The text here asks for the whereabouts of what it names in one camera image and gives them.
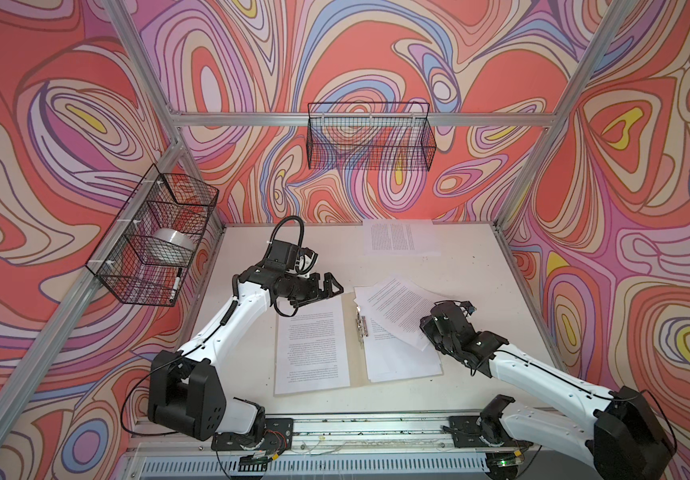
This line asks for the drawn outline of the printed paper sheet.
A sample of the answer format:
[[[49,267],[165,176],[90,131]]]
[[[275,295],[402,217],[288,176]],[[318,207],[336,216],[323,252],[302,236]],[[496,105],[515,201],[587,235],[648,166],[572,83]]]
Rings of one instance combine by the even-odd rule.
[[[342,301],[335,297],[277,321],[274,394],[351,385]]]
[[[439,376],[443,373],[438,353],[427,347],[419,350],[398,339],[372,320],[363,305],[366,288],[356,287],[356,305],[368,322],[369,337],[364,349],[367,379],[371,383]]]
[[[441,295],[403,277],[387,278],[374,286],[356,287],[354,291],[356,304],[370,322],[418,351],[430,346],[420,322],[437,301],[443,300]]]
[[[430,220],[364,220],[364,252],[368,256],[439,256],[435,225]]]

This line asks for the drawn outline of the printed paper sheet front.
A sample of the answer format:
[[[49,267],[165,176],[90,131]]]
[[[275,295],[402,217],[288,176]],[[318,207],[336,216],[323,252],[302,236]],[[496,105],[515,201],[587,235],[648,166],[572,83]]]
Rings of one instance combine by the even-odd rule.
[[[441,295],[403,277],[387,278],[374,286],[356,287],[354,291],[356,304],[370,322],[418,351],[430,346],[420,322],[437,301],[443,300]]]

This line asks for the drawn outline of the printed paper sheet back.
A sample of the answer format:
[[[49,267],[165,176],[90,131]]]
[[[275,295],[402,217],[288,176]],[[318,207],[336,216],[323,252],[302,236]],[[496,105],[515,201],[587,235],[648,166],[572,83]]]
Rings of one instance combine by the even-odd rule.
[[[368,256],[439,256],[435,225],[430,220],[364,220],[364,252]]]

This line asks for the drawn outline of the metal folder fastener clip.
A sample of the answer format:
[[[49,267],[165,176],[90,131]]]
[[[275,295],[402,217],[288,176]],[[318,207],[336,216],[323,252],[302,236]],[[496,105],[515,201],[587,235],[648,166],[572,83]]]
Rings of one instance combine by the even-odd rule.
[[[359,342],[362,346],[364,346],[365,340],[369,337],[368,322],[366,320],[366,317],[362,313],[360,306],[356,306],[356,312],[356,326],[359,336]]]

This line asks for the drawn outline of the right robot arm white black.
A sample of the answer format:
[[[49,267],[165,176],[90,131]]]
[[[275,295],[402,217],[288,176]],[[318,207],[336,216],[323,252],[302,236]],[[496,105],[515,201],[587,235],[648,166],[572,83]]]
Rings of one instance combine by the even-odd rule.
[[[629,387],[592,384],[525,353],[505,337],[478,330],[468,301],[436,302],[420,329],[441,354],[553,407],[534,409],[497,395],[473,417],[454,416],[446,431],[456,446],[538,445],[581,461],[604,479],[659,479],[678,451],[656,399]]]

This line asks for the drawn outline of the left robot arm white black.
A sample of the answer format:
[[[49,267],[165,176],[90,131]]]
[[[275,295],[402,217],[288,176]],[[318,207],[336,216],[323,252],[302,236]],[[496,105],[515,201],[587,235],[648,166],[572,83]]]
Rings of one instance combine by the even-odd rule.
[[[265,435],[264,407],[230,398],[220,379],[220,367],[278,299],[299,310],[343,293],[344,287],[329,272],[300,275],[255,266],[234,275],[232,296],[212,320],[178,350],[164,350],[154,358],[148,419],[197,440],[237,434],[260,441]]]

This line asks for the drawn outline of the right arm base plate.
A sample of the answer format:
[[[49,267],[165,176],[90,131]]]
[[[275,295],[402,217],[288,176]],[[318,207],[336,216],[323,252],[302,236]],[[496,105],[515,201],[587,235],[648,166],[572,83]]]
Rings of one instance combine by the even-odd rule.
[[[514,439],[499,423],[482,420],[478,415],[450,416],[442,431],[452,437],[456,448],[529,449],[534,445]]]

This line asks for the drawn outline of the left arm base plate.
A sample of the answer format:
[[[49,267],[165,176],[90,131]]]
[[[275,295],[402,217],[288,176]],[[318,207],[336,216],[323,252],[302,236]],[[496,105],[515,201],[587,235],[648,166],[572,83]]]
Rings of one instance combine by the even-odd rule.
[[[247,434],[217,433],[212,439],[211,449],[215,452],[283,453],[292,447],[293,433],[293,418],[263,418]]]

